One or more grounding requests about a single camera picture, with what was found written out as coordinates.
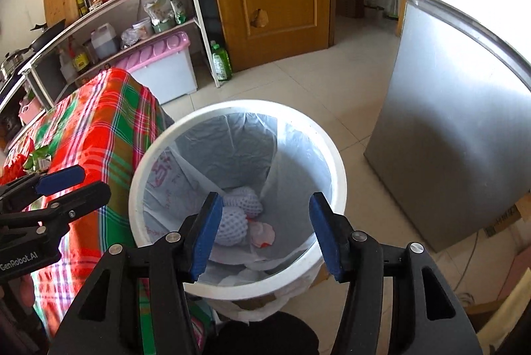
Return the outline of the pink plastic basket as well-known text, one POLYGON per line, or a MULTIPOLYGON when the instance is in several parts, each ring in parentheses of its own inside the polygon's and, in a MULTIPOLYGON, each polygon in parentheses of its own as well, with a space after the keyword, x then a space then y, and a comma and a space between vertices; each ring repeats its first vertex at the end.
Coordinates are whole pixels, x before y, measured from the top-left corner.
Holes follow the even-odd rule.
POLYGON ((24 126, 28 125, 42 110, 42 104, 37 97, 24 98, 20 101, 19 119, 24 126))

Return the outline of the grey refrigerator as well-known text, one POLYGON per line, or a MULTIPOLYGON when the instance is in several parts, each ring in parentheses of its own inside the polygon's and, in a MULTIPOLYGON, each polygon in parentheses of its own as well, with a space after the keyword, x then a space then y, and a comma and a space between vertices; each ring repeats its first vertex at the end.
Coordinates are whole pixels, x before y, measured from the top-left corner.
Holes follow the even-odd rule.
POLYGON ((365 158, 442 251, 530 189, 530 0, 407 0, 365 158))

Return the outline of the steel pot with lid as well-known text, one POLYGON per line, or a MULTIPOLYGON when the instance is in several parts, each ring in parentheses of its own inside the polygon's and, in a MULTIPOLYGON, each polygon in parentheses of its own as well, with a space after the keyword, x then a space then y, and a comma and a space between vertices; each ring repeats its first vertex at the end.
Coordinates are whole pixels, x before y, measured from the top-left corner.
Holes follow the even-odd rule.
POLYGON ((5 55, 5 60, 1 63, 1 76, 5 82, 9 80, 18 65, 24 61, 24 54, 24 50, 18 49, 5 55))

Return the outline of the yellow label oil bottle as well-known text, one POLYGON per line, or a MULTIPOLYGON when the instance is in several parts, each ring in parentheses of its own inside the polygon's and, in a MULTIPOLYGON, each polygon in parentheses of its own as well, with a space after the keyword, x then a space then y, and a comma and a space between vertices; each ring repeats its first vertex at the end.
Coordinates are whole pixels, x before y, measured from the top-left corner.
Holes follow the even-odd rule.
POLYGON ((83 69, 89 66, 90 59, 86 53, 86 49, 80 45, 73 37, 68 38, 68 54, 72 59, 72 63, 77 72, 81 72, 83 69))

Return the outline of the white lidded tub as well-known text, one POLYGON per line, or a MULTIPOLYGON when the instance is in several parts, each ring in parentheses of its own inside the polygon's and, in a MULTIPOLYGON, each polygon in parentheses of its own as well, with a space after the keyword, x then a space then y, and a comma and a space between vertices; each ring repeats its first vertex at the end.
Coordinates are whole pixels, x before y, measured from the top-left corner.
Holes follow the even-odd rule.
POLYGON ((145 18, 134 23, 132 28, 136 32, 139 40, 149 39, 155 34, 150 18, 145 18))

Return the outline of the pink lid storage box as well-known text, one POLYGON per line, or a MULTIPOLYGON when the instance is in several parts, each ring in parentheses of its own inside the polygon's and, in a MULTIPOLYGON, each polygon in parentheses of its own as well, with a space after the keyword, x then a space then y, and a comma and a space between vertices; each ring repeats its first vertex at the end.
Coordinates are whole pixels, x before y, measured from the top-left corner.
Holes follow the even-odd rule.
POLYGON ((123 57, 116 68, 127 71, 147 87, 160 104, 197 91, 187 34, 177 31, 123 57))

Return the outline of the green leafy vegetable scraps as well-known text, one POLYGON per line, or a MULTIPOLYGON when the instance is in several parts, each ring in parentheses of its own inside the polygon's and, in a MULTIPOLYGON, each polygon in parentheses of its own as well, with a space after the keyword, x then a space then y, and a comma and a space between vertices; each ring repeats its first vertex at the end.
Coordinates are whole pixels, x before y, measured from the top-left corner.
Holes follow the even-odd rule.
POLYGON ((26 161, 24 162, 24 171, 26 173, 41 173, 48 171, 51 166, 51 154, 49 151, 49 146, 46 144, 42 147, 39 147, 28 155, 26 161))

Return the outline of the white metal kitchen shelf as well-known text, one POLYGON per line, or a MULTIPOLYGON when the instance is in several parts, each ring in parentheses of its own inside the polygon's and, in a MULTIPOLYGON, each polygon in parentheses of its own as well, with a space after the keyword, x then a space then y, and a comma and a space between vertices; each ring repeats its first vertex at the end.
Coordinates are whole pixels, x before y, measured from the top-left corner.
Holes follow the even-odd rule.
MULTIPOLYGON (((39 63, 41 63, 43 59, 49 56, 49 54, 57 52, 58 48, 61 46, 61 44, 63 44, 63 42, 67 41, 73 36, 76 36, 80 32, 86 33, 88 31, 94 31, 97 36, 101 36, 104 32, 107 32, 112 41, 117 41, 120 38, 120 34, 117 32, 117 29, 115 27, 101 25, 100 27, 95 28, 94 24, 95 21, 99 18, 105 16, 112 10, 118 8, 120 5, 129 1, 130 0, 110 0, 109 2, 105 2, 103 6, 87 13, 84 17, 77 20, 72 25, 61 31, 58 36, 55 36, 54 39, 49 41, 40 51, 36 52, 31 58, 28 59, 28 61, 20 69, 16 83, 10 86, 7 91, 1 92, 1 107, 5 108, 14 98, 18 90, 23 87, 25 83, 29 83, 29 85, 32 86, 35 97, 38 98, 42 109, 49 110, 62 99, 63 95, 65 95, 69 88, 73 86, 73 84, 75 84, 77 81, 85 78, 86 76, 89 76, 91 73, 97 70, 101 70, 106 66, 110 66, 114 60, 124 57, 131 51, 136 50, 136 48, 138 47, 146 45, 151 41, 161 39, 164 36, 167 36, 179 29, 182 29, 192 24, 197 26, 198 30, 200 31, 201 40, 203 44, 203 51, 206 56, 207 64, 212 65, 210 40, 208 39, 207 32, 205 29, 204 20, 201 12, 201 5, 199 0, 192 0, 194 15, 189 20, 173 27, 170 30, 155 34, 144 40, 139 40, 134 45, 125 49, 121 49, 114 54, 109 54, 106 56, 101 55, 99 57, 98 63, 84 70, 84 72, 80 73, 77 77, 67 80, 64 87, 61 89, 61 92, 56 97, 51 97, 47 87, 45 86, 44 82, 42 82, 42 79, 40 78, 39 73, 37 72, 37 67, 39 63)), ((142 8, 142 0, 138 0, 137 8, 142 8)))

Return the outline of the green bottle on floor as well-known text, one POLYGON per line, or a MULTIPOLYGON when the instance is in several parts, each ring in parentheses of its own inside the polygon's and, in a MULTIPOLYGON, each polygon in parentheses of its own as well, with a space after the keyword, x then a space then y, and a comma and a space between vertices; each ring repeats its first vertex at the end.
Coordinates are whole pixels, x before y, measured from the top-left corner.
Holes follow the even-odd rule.
POLYGON ((215 40, 211 41, 211 55, 214 72, 220 82, 229 81, 232 77, 230 57, 227 50, 215 40))

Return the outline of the white foam fruit net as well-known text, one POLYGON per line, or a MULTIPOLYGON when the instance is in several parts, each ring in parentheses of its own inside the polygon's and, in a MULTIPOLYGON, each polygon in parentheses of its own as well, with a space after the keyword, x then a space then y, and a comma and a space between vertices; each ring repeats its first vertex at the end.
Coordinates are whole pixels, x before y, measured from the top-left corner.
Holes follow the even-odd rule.
POLYGON ((223 198, 225 207, 236 207, 241 209, 247 218, 257 218, 264 208, 259 196, 248 186, 242 186, 227 193, 223 198))
POLYGON ((224 207, 214 242, 223 247, 241 244, 247 237, 248 219, 238 207, 224 207))

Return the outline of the wooden cutting board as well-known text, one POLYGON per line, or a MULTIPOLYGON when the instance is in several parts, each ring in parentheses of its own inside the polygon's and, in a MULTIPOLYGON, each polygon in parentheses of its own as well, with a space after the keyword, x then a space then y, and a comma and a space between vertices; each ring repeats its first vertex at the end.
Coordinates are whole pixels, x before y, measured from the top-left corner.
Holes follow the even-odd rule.
POLYGON ((68 27, 79 19, 77 0, 43 0, 45 21, 49 27, 65 20, 68 27))

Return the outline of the white oil jug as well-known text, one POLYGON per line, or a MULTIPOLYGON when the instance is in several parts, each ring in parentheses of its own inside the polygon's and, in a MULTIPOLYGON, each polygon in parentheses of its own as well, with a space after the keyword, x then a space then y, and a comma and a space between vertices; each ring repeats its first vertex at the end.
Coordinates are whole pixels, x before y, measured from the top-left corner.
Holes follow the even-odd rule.
POLYGON ((91 32, 91 43, 100 60, 106 60, 120 50, 119 39, 110 23, 102 24, 91 32))

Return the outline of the black frying pan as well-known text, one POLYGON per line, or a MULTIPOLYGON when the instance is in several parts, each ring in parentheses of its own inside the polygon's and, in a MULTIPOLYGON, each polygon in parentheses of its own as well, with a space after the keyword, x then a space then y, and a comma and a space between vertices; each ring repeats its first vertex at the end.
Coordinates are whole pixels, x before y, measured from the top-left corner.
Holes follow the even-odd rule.
POLYGON ((58 36, 65 29, 65 26, 65 19, 60 20, 52 26, 49 26, 47 23, 36 24, 32 28, 32 31, 39 31, 40 34, 30 44, 30 49, 34 53, 39 52, 45 45, 52 41, 52 39, 58 36))

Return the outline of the plaid tablecloth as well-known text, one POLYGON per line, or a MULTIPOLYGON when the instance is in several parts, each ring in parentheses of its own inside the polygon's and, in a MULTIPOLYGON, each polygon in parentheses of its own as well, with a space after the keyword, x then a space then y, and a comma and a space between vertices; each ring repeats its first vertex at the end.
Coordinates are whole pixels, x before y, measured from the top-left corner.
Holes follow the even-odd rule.
POLYGON ((48 113, 36 137, 51 153, 46 173, 80 165, 85 180, 1 215, 45 209, 95 181, 112 194, 107 205, 69 223, 59 261, 1 282, 2 353, 142 353, 139 289, 142 279, 149 282, 151 245, 133 246, 126 202, 133 172, 163 123, 153 95, 118 69, 99 74, 48 113))

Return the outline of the red plastic bag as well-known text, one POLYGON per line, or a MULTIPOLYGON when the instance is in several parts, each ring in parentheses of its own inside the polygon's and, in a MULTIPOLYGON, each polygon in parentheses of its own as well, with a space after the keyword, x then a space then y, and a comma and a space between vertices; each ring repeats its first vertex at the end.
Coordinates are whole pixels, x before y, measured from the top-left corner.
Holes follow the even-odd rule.
POLYGON ((34 141, 31 138, 26 138, 23 142, 20 142, 20 144, 15 145, 11 149, 3 168, 1 168, 1 185, 15 181, 26 174, 24 166, 34 149, 34 141))

